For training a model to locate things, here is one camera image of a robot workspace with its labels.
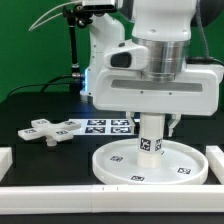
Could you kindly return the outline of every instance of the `white plastic block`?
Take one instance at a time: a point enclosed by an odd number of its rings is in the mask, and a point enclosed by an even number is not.
[[[0,188],[0,214],[224,212],[222,185]]]
[[[0,148],[0,181],[12,165],[11,148]]]
[[[211,170],[224,185],[224,153],[218,146],[207,146],[206,157]]]

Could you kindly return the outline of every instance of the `white circular base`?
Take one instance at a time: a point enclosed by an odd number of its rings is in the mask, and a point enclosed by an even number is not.
[[[208,161],[198,150],[163,140],[161,165],[137,165],[138,139],[102,146],[93,155],[93,172],[105,184],[203,184]]]

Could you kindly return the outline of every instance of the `black cable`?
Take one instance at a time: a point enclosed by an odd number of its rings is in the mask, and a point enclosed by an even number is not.
[[[65,83],[41,83],[41,84],[31,84],[31,85],[25,85],[25,86],[19,86],[16,87],[15,89],[11,90],[8,94],[6,99],[8,99],[15,91],[23,88],[28,88],[28,87],[38,87],[38,86],[44,86],[44,85],[49,85],[49,86],[59,86],[59,85],[69,85],[71,84],[70,82],[65,82]]]
[[[218,63],[224,67],[224,63],[213,57],[189,57],[187,58],[187,64],[213,64]]]
[[[197,20],[197,25],[199,29],[199,33],[202,39],[202,43],[204,46],[204,52],[205,52],[205,57],[209,58],[209,47],[208,47],[208,42],[205,36],[205,32],[202,26],[202,21],[201,21],[201,6],[200,6],[200,0],[197,0],[196,3],[196,20]]]
[[[222,62],[222,61],[220,61],[218,59],[214,59],[213,61],[218,63],[218,64],[220,64],[220,65],[222,65],[224,67],[224,62]]]
[[[40,90],[40,92],[43,93],[49,87],[50,83],[54,83],[54,82],[57,82],[59,80],[68,79],[68,78],[73,78],[73,77],[72,77],[72,75],[64,75],[64,76],[58,76],[56,78],[53,78],[50,81],[48,81],[46,85],[43,86],[43,88]]]

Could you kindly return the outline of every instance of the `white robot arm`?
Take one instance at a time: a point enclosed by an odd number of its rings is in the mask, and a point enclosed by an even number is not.
[[[209,116],[218,106],[223,67],[186,63],[196,1],[130,1],[132,39],[104,51],[95,107],[140,112],[141,117],[138,140],[111,143],[95,152],[93,170],[102,182],[202,184],[206,180],[208,163],[202,154],[163,140],[165,114],[173,115],[173,128],[181,114]],[[107,161],[115,154],[124,164]]]

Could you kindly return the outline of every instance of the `black table surface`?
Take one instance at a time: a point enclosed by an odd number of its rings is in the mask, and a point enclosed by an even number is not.
[[[0,147],[12,147],[13,165],[0,187],[100,184],[92,172],[92,155],[106,143],[134,136],[75,136],[49,148],[46,138],[24,141],[18,130],[45,118],[52,123],[68,119],[125,118],[123,112],[98,111],[71,93],[18,93],[0,104]],[[210,117],[183,116],[172,138],[205,152],[206,145],[224,144],[224,112]],[[224,223],[223,213],[99,213],[3,215],[0,223]]]

